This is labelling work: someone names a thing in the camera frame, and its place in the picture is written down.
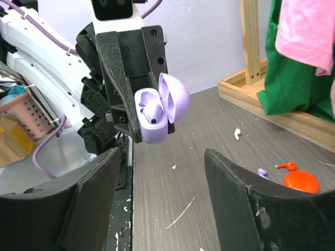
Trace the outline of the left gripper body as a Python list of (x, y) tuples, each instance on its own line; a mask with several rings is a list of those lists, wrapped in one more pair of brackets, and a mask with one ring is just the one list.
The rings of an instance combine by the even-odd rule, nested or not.
[(125, 74), (133, 97), (143, 88), (158, 89), (160, 73), (167, 73), (164, 33), (161, 26), (117, 32)]

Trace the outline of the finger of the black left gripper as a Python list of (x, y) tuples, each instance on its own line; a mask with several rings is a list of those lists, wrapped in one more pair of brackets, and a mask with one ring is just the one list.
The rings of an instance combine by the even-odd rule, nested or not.
[(95, 35), (96, 47), (105, 80), (105, 88), (114, 127), (142, 141), (130, 80), (125, 74), (117, 32)]
[(174, 118), (175, 118), (175, 104), (172, 99), (171, 91), (166, 77), (169, 74), (161, 73), (159, 76), (159, 90), (148, 89), (148, 102), (155, 100), (160, 103), (163, 108), (163, 115), (160, 121), (156, 124), (148, 122), (148, 128), (154, 132), (154, 135), (168, 135), (175, 131)]

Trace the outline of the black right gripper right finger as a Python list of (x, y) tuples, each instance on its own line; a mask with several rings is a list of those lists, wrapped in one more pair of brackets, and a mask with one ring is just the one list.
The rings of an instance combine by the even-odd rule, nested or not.
[(221, 250), (334, 250), (334, 191), (287, 188), (213, 149), (204, 166)]

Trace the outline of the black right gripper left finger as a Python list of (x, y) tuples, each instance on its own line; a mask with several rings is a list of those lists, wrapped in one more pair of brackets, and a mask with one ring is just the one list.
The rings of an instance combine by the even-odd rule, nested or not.
[(110, 149), (25, 193), (1, 195), (1, 250), (102, 250), (120, 162)]

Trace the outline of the lilac earbud case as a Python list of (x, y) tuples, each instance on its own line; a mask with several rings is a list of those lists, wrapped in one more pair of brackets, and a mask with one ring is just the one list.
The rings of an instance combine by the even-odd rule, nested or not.
[(143, 88), (134, 95), (142, 140), (162, 143), (168, 135), (168, 125), (179, 121), (187, 112), (189, 93), (177, 78), (161, 73), (159, 89)]

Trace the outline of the lilac earbud front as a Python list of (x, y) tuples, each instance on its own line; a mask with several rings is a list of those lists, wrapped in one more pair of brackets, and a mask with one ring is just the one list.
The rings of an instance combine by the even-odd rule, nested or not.
[(163, 115), (163, 108), (158, 101), (152, 100), (147, 103), (140, 103), (141, 113), (150, 124), (156, 124)]

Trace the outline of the lilac earbud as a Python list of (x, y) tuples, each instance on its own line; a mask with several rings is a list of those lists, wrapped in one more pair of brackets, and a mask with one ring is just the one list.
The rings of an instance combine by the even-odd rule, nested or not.
[(147, 103), (140, 103), (141, 113), (150, 124), (156, 124), (163, 115), (163, 108), (158, 101), (152, 100)]
[(259, 168), (258, 169), (258, 175), (262, 178), (265, 178), (268, 180), (267, 178), (267, 171), (265, 169)]

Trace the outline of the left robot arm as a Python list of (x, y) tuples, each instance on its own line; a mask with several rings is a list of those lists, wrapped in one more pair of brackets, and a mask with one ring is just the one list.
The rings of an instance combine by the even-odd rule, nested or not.
[(88, 152), (121, 132), (157, 144), (175, 131), (187, 103), (168, 73), (160, 26), (146, 26), (137, 1), (89, 1), (92, 22), (70, 46), (38, 18), (37, 1), (5, 1), (1, 60), (58, 108)]

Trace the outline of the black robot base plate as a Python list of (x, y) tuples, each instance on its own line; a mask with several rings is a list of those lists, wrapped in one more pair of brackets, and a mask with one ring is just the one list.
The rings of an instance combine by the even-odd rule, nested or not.
[(133, 141), (123, 133), (116, 140), (122, 159), (103, 250), (127, 251), (133, 244)]

